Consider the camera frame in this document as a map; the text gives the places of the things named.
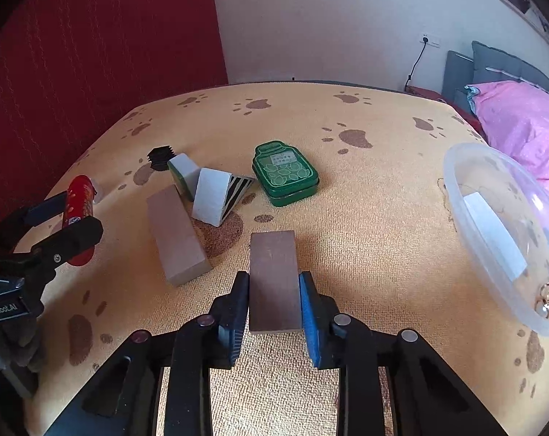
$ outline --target gloved hand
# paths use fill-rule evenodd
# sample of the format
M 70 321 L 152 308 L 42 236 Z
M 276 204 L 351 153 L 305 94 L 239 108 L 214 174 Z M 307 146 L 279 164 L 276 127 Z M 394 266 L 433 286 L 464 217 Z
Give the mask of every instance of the gloved hand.
M 0 369 L 14 362 L 39 372 L 45 361 L 36 318 L 23 317 L 0 324 Z

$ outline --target yellow tablecloth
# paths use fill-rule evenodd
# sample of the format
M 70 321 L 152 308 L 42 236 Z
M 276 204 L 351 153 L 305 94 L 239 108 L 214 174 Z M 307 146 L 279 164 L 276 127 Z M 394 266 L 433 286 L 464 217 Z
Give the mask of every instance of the yellow tablecloth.
M 316 196 L 273 207 L 258 185 L 219 228 L 195 221 L 213 270 L 174 288 L 164 279 L 145 200 L 172 182 L 147 153 L 171 145 L 198 165 L 253 176 L 255 146 L 296 146 L 320 175 Z M 48 364 L 28 428 L 42 434 L 127 338 L 179 328 L 248 269 L 256 231 L 294 230 L 300 269 L 371 328 L 417 329 L 511 436 L 549 419 L 549 338 L 506 315 L 474 275 L 442 184 L 458 142 L 482 142 L 446 104 L 348 86 L 272 83 L 202 90 L 137 107 L 102 135 L 52 193 L 79 174 L 105 196 L 92 261 L 64 265 L 41 318 Z M 186 202 L 191 211 L 191 204 Z M 31 231 L 27 250 L 57 219 Z M 335 431 L 337 372 L 316 371 L 302 333 L 249 335 L 232 371 L 212 372 L 217 435 Z

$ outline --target cable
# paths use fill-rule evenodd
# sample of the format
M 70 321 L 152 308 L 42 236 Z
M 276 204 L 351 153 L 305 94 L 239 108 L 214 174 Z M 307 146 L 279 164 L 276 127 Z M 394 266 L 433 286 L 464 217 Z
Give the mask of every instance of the cable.
M 422 54 L 424 54 L 424 49 L 426 49 L 426 45 L 428 44 L 428 38 L 426 36 L 422 37 L 422 40 L 424 41 L 424 47 L 422 48 L 422 51 L 420 52 L 420 55 L 418 56 L 418 60 L 416 60 L 416 63 L 412 67 L 412 71 L 410 72 L 410 75 L 408 75 L 408 80 L 406 80 L 406 84 L 404 85 L 404 91 L 406 91 L 408 87 L 408 82 L 412 80 L 412 74 L 414 73 L 414 69 L 416 68 L 416 64 L 420 61 L 420 58 L 422 57 Z

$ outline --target pink blanket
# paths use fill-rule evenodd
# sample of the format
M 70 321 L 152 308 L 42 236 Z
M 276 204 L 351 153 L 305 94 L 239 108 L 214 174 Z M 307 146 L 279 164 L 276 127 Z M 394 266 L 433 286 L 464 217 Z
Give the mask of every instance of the pink blanket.
M 471 85 L 491 147 L 525 167 L 549 195 L 549 94 L 526 82 Z

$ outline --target red curtain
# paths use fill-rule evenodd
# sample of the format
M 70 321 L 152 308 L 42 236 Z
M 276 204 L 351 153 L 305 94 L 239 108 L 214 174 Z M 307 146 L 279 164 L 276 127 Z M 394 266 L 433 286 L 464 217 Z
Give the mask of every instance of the red curtain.
M 0 219 L 133 107 L 224 84 L 214 0 L 23 0 L 0 30 Z

